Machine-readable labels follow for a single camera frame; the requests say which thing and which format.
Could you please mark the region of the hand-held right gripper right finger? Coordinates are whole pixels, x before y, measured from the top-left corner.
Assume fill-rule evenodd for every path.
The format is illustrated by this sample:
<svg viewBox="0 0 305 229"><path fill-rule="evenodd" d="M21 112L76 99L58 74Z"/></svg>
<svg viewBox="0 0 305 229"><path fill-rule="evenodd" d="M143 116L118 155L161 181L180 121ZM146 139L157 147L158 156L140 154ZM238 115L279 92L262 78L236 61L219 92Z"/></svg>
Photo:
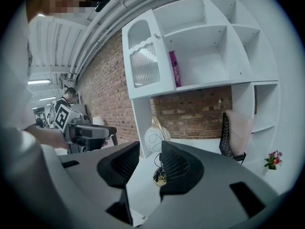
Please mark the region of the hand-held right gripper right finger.
<svg viewBox="0 0 305 229"><path fill-rule="evenodd" d="M162 141L161 163L166 179L160 188L161 199L188 193L204 175L204 166L197 157L167 141Z"/></svg>

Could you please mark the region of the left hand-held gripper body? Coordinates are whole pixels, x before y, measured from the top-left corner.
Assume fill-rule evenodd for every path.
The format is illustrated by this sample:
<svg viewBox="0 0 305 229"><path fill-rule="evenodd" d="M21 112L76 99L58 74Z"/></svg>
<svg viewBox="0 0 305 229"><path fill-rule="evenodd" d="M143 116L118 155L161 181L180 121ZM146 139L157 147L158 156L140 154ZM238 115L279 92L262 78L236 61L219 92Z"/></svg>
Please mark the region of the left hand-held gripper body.
<svg viewBox="0 0 305 229"><path fill-rule="evenodd" d="M56 112L53 124L63 133L65 142L69 145L68 154L91 151L90 139L111 139L117 145L115 127L91 124L87 115L63 104Z"/></svg>

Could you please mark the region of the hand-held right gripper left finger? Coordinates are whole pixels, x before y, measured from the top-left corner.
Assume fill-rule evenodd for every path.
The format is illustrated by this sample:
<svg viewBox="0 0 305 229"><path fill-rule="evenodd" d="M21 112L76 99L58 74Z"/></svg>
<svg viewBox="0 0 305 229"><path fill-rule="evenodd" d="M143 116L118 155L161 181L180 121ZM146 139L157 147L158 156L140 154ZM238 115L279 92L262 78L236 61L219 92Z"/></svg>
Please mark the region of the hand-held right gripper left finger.
<svg viewBox="0 0 305 229"><path fill-rule="evenodd" d="M115 188L124 188L140 160L140 142L133 142L119 151L116 151L97 164L99 176L107 185Z"/></svg>

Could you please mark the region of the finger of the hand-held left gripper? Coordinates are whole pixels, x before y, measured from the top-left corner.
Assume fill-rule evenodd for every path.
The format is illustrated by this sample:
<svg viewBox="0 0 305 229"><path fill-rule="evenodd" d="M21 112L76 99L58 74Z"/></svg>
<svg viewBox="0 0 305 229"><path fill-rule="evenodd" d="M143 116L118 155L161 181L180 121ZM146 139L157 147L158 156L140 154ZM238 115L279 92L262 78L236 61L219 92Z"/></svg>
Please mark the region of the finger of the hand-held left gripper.
<svg viewBox="0 0 305 229"><path fill-rule="evenodd" d="M89 149L90 150L98 150L98 149L101 149L105 145L107 145L107 141L105 140L105 138L89 140Z"/></svg>

